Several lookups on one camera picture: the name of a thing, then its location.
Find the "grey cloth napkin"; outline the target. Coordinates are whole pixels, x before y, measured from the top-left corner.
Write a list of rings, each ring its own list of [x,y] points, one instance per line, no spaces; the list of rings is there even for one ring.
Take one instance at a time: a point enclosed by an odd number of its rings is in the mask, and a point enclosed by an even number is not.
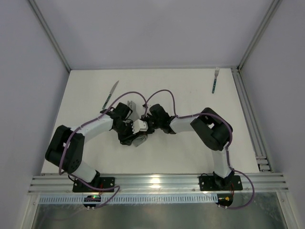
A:
[[[136,104],[133,101],[127,101],[127,106],[132,110],[129,118],[132,121],[139,119],[140,117],[136,111]],[[147,140],[147,135],[139,135],[132,141],[132,144],[135,147],[138,147],[141,144],[143,144],[146,140]]]

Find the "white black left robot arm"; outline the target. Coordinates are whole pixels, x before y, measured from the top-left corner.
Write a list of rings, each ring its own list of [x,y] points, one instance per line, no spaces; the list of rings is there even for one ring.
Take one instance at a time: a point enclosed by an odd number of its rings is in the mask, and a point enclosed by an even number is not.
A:
[[[47,148],[45,159],[59,168],[59,172],[67,173],[75,178],[77,187],[84,185],[89,189],[105,189],[100,173],[83,162],[84,145],[99,134],[114,130],[122,145],[136,144],[138,133],[135,132],[134,122],[139,119],[136,104],[128,101],[119,103],[114,109],[103,110],[101,115],[82,124],[79,127],[60,125]]]

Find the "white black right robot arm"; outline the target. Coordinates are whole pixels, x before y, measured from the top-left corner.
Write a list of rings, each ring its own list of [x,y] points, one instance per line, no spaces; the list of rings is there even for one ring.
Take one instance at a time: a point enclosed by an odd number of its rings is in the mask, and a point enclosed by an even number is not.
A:
[[[161,129],[166,134],[195,132],[202,142],[212,151],[215,185],[224,190],[230,187],[234,172],[228,165],[227,153],[224,151],[232,142],[233,128],[212,108],[207,107],[198,114],[170,116],[160,104],[150,108],[150,113],[141,119],[147,123],[147,133]]]

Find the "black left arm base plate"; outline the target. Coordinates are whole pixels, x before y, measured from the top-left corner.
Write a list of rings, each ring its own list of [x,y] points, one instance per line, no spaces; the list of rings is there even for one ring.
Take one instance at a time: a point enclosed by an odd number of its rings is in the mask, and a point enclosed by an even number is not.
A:
[[[91,183],[88,183],[94,189],[84,185],[78,178],[74,181],[72,191],[74,193],[89,192],[114,192],[115,177],[97,177]]]

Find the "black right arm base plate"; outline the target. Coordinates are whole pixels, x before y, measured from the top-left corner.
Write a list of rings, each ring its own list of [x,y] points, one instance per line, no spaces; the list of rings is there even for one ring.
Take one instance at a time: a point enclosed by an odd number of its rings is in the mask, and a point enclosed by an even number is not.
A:
[[[229,175],[229,177],[221,178],[214,174],[201,174],[198,180],[201,191],[243,190],[241,178],[237,175]]]

